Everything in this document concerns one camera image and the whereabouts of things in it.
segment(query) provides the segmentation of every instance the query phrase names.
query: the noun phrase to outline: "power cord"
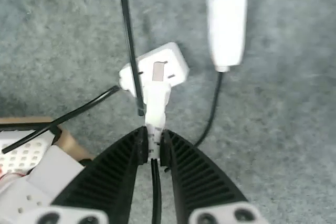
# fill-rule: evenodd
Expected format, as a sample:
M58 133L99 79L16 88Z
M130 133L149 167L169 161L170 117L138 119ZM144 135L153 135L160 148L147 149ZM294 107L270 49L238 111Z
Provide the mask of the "power cord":
M81 106L81 107L79 107L79 108L77 108L77 109L59 117L58 119L53 120L52 122L48 123L46 126L30 133L29 135L25 136L24 138L20 139L19 141L15 142L15 143L11 144L10 146L8 146L6 148L3 148L2 153L6 154L8 152L11 152L12 150L20 147L21 145L24 145L25 143L28 143L32 139L34 139L34 138L40 136L41 134L47 132L51 128L53 128L53 127L55 127L59 124L62 124L64 122L78 116L81 113L84 113L85 111L89 110L90 108L93 108L97 104L104 101L106 98L110 97L111 95L113 95L114 93L119 91L119 89L120 88L118 86L113 86L112 88L108 89L103 94L97 96L96 98L94 98L93 100L84 104L83 106Z
M194 144L195 147L199 147L205 140L205 138L207 137L212 124L214 122L214 118L216 115L216 108L217 108L217 104L218 104L218 97L219 97L219 93L220 93L220 88L222 86L222 81L223 81L223 76L224 73L223 72L218 72L218 77L217 77L217 84L216 84L216 88L215 88L215 94L214 94L214 98L212 100L212 105L211 105L211 111L210 111L210 117L208 119L208 123L205 126L205 129L202 133L202 135L199 137L199 139L196 141L196 143ZM170 168L166 168L164 170L165 173L169 172Z
M136 100L138 104L138 115L144 116L142 87L140 84L139 70L138 70L138 65L136 63L137 61L135 59L132 23L131 23L128 0L121 0L121 7L122 7L122 15L124 18L128 55L130 58L130 64L131 64L131 69L132 69L132 74L133 74L133 79L134 79L135 93L137 94Z
M161 223L162 199L160 173L157 159L151 159L152 183L153 183L153 214L152 224Z

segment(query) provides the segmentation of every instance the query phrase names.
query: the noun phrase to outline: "white power strip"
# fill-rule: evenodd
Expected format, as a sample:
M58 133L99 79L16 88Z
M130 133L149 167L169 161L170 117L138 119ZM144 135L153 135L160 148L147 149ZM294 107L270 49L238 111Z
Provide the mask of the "white power strip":
M184 82L189 73L189 67L185 62L180 49L176 43L170 42L156 48L137 58L139 77L144 88L146 83L152 81L153 66L155 62L164 62L163 81L172 87ZM125 65L119 72L120 86L129 90L135 97L133 74L130 64Z

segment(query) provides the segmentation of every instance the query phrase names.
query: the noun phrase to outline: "white perforated plate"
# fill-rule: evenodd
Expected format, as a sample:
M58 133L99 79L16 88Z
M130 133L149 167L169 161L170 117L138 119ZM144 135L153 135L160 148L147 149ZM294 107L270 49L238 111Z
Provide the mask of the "white perforated plate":
M2 131L0 132L0 148L3 149L32 132L33 130ZM45 152L51 146L54 137L48 131L9 153L2 154L0 152L0 175L5 173L27 173L40 162Z

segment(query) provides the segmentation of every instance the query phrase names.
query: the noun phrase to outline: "white power adapter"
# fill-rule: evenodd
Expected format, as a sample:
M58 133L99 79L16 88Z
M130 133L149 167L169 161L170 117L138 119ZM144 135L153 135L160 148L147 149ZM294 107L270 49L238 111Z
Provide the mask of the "white power adapter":
M152 81L153 67L155 62L163 62L164 76L163 81L171 87L185 82L189 67L185 62L178 45L174 42L167 43L137 58L139 77L142 88L146 83ZM120 86L124 90L129 90L136 97L133 74L130 64L126 64L119 72Z
M239 65L245 46L247 0L207 0L208 39L216 71Z

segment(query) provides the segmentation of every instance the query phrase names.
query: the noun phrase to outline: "white plug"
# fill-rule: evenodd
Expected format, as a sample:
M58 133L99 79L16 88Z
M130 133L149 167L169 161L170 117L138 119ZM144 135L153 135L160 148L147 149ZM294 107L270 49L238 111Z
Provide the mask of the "white plug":
M137 62L142 88L145 87L146 83L152 81L155 62L165 63L163 81L169 83L172 87L185 82L189 73L189 67L178 45L173 42L167 43L138 57ZM130 64L125 65L120 70L119 76L120 86L124 90L129 90L135 97L136 93Z
M165 63L155 62L152 81L143 90L146 106L145 125L148 131L148 159L160 159L160 140L166 122L165 109L171 86L164 81Z
M216 71L241 63L246 30L247 0L207 0L208 39Z

